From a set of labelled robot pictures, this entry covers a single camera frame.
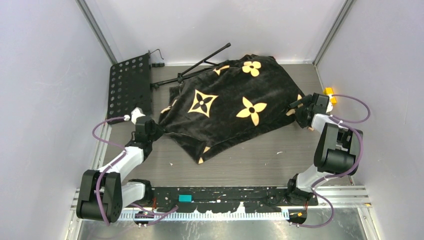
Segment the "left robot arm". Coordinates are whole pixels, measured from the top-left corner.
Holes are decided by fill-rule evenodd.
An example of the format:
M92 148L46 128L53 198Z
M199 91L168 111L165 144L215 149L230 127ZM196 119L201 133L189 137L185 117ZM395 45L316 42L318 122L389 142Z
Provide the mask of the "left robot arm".
M132 179L125 185L122 181L141 165L153 150L153 142L163 130L149 116L121 117L132 121L135 130L121 153L107 165L86 170L81 178L76 215L80 219L101 221L109 225L118 220L123 208L133 203L148 207L154 201L151 182Z

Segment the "black floral pillowcase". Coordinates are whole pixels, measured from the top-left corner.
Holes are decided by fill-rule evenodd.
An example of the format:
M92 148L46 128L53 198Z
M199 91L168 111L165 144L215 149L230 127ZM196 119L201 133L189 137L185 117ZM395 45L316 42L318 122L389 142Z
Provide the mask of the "black floral pillowcase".
M272 56L245 55L169 90L158 123L197 164L295 121L303 91Z

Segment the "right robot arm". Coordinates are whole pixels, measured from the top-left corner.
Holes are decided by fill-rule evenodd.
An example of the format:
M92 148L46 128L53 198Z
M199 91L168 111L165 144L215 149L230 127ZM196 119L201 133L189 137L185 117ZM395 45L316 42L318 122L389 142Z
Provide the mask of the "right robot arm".
M288 116L294 116L301 128L320 133L312 165L294 175L287 183L285 201L290 205L306 204L314 197L314 190L324 182L354 175L363 151L363 132L350 129L331 115L331 95L319 93L298 96L289 104Z

